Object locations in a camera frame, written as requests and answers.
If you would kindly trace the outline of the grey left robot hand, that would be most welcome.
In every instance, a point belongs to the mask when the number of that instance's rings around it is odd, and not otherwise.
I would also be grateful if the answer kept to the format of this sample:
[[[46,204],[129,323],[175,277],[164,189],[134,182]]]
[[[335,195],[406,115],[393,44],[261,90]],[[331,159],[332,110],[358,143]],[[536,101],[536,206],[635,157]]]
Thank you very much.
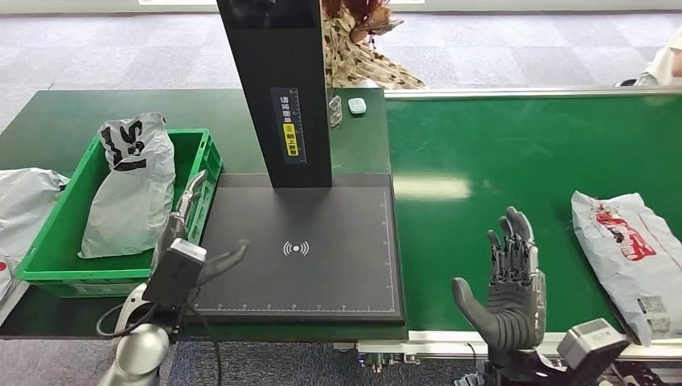
[[[191,209],[199,202],[200,191],[206,179],[206,170],[194,175],[180,195],[175,209],[170,212],[165,228],[154,248],[151,278],[156,278],[160,282],[184,281],[190,288],[200,287],[227,272],[244,258],[249,247],[247,240],[238,241],[233,250],[218,256],[195,258],[199,247],[189,241],[188,221]],[[171,261],[164,263],[163,256],[169,252],[172,243],[177,239],[183,241],[182,246],[189,248],[189,255],[172,258]]]

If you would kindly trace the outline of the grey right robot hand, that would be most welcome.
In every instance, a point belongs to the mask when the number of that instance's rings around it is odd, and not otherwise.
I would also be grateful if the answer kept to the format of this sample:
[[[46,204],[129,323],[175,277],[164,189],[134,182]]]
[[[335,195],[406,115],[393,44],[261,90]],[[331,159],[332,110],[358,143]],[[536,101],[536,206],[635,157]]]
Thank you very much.
[[[490,276],[487,303],[477,301],[462,277],[451,281],[454,302],[492,350],[537,347],[546,332],[545,275],[526,215],[508,207],[499,218],[502,236],[487,232]]]

